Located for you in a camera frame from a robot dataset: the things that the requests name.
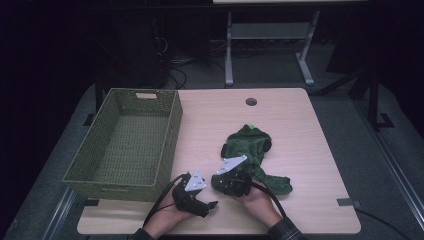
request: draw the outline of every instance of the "person's arm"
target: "person's arm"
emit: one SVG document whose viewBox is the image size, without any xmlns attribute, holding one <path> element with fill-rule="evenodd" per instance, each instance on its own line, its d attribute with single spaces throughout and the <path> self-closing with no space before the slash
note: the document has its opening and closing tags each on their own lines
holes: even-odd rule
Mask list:
<svg viewBox="0 0 424 240">
<path fill-rule="evenodd" d="M 171 231 L 178 223 L 193 217 L 194 215 L 185 211 L 180 211 L 174 204 L 172 191 L 168 192 L 160 203 L 157 211 L 143 227 L 131 237 L 132 240 L 154 240 L 163 234 Z"/>
<path fill-rule="evenodd" d="M 283 218 L 274 208 L 271 198 L 261 190 L 251 187 L 247 196 L 233 197 L 247 212 L 263 223 L 274 240 L 305 240 L 306 238 L 288 218 Z"/>
</svg>

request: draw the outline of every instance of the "wicker basket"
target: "wicker basket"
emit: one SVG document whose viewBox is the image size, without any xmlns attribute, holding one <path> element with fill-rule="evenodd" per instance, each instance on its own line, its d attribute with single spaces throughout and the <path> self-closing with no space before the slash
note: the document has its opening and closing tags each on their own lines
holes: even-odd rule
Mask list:
<svg viewBox="0 0 424 240">
<path fill-rule="evenodd" d="M 111 89 L 63 181 L 85 197 L 156 201 L 182 114 L 177 91 Z"/>
</svg>

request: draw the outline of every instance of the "green fabric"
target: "green fabric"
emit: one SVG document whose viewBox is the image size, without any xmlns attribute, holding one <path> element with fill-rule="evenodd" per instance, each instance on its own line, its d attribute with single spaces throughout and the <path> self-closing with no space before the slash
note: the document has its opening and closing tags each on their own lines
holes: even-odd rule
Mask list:
<svg viewBox="0 0 424 240">
<path fill-rule="evenodd" d="M 285 195 L 293 190 L 290 178 L 267 175 L 260 166 L 265 152 L 271 148 L 271 140 L 267 133 L 246 124 L 237 133 L 227 138 L 224 157 L 234 158 L 246 155 L 247 159 L 236 169 L 244 170 L 251 174 L 253 179 L 264 182 L 275 195 Z"/>
</svg>

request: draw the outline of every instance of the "hand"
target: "hand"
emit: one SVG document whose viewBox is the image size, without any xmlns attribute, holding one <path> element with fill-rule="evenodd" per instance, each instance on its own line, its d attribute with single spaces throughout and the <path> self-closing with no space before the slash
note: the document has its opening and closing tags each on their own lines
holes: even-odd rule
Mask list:
<svg viewBox="0 0 424 240">
<path fill-rule="evenodd" d="M 254 181 L 263 187 L 263 183 Z M 275 210 L 271 198 L 261 190 L 251 187 L 247 196 L 233 197 L 233 199 L 240 202 L 249 212 L 250 215 L 258 219 L 268 228 L 271 228 L 281 219 L 281 215 Z"/>
<path fill-rule="evenodd" d="M 185 211 L 180 211 L 174 204 L 172 198 L 172 191 L 176 185 L 166 194 L 165 198 L 159 204 L 157 211 L 149 220 L 149 222 L 143 227 L 150 236 L 154 239 L 158 239 L 163 234 L 171 231 L 180 222 L 193 217 L 194 215 Z"/>
</svg>

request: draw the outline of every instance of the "black device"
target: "black device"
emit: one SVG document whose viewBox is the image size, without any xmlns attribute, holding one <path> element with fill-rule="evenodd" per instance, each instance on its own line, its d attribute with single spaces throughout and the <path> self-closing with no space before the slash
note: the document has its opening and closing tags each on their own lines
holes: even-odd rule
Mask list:
<svg viewBox="0 0 424 240">
<path fill-rule="evenodd" d="M 165 190 L 162 192 L 156 203 L 153 205 L 152 209 L 150 209 L 150 212 L 147 214 L 146 219 L 143 223 L 143 227 L 149 222 L 150 218 L 158 211 L 160 203 L 179 179 L 181 179 L 181 181 L 172 191 L 172 198 L 174 199 L 175 206 L 178 210 L 186 211 L 196 216 L 206 217 L 209 214 L 209 210 L 214 209 L 216 207 L 218 201 L 206 204 L 196 199 L 196 195 L 199 194 L 202 189 L 186 191 L 187 184 L 190 182 L 191 179 L 191 174 L 181 174 L 180 176 L 172 180 L 168 184 L 168 186 L 166 186 Z"/>
<path fill-rule="evenodd" d="M 220 175 L 212 175 L 211 178 L 211 184 L 215 190 L 236 197 L 248 195 L 251 182 L 252 177 L 249 174 L 236 168 Z"/>
<path fill-rule="evenodd" d="M 174 188 L 174 191 L 172 191 L 172 197 L 174 198 L 175 206 L 180 211 L 186 211 L 196 216 L 206 217 L 209 214 L 209 210 L 214 209 L 218 204 L 218 201 L 206 204 L 197 200 L 196 195 L 199 194 L 202 189 L 187 191 L 186 188 L 190 178 L 190 173 L 184 174 L 181 181 Z"/>
</svg>

